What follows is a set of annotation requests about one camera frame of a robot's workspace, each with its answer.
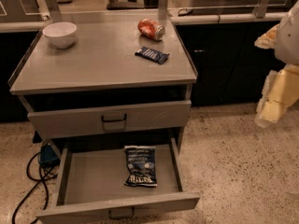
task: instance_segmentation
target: blue wrapper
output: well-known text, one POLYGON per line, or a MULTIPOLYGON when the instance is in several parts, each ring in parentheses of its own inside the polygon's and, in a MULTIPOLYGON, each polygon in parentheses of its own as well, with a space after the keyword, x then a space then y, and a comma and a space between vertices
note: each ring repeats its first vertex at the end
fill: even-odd
POLYGON ((130 172, 124 185, 157 187, 155 147, 125 146, 127 168, 130 172))
POLYGON ((168 59, 169 54, 162 53, 156 49, 143 47, 135 53, 135 56, 141 56, 158 64, 163 64, 168 59))

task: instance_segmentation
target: drawer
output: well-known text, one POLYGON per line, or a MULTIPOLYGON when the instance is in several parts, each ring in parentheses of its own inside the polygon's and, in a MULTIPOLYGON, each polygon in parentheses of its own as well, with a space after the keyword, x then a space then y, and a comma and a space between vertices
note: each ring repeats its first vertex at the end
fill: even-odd
POLYGON ((53 140, 64 144, 52 208, 43 223, 90 223, 193 209, 184 190, 176 141, 169 130, 107 133, 53 140), (156 188, 128 187, 124 145, 155 146, 156 188))
POLYGON ((25 95, 35 112, 183 101, 186 85, 25 95))
POLYGON ((34 112, 28 119, 43 139, 130 132, 187 124, 191 101, 34 112))

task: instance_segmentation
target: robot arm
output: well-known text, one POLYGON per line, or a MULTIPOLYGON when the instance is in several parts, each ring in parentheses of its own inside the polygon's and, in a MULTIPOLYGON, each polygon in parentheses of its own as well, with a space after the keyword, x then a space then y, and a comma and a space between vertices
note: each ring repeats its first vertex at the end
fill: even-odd
POLYGON ((272 72, 267 77, 263 98, 258 104, 255 122, 261 127, 268 127, 277 123, 299 99, 299 1, 280 24, 264 37, 259 37, 255 45, 273 48, 276 57, 287 64, 278 74, 272 72))

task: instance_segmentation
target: terrazzo floor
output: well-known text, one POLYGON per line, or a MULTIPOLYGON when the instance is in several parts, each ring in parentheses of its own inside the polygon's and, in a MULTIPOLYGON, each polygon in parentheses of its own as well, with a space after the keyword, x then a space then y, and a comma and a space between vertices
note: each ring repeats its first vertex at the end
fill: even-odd
MULTIPOLYGON (((194 210, 98 223, 299 223, 299 104, 267 129, 255 125, 255 106, 192 108, 179 158, 186 190, 201 196, 194 210)), ((32 143, 34 131, 27 121, 0 124, 0 223, 11 223, 17 204, 35 184, 25 173, 40 149, 32 143)), ((37 166, 34 161, 33 175, 37 166)), ((52 193, 55 180, 48 185, 52 193)), ((40 186, 16 223, 35 218, 44 194, 40 186)))

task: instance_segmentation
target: countertop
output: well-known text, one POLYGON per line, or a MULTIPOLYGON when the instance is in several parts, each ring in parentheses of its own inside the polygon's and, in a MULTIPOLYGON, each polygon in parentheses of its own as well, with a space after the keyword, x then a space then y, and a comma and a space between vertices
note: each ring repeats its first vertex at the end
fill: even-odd
POLYGON ((11 87, 17 95, 90 91, 128 87, 188 84, 196 71, 172 22, 157 10, 68 14, 63 21, 78 27, 78 41, 69 49, 53 48, 41 36, 11 87), (163 41, 141 35, 140 20, 151 18, 165 26, 163 41), (170 53, 163 64, 135 56, 141 47, 170 53))

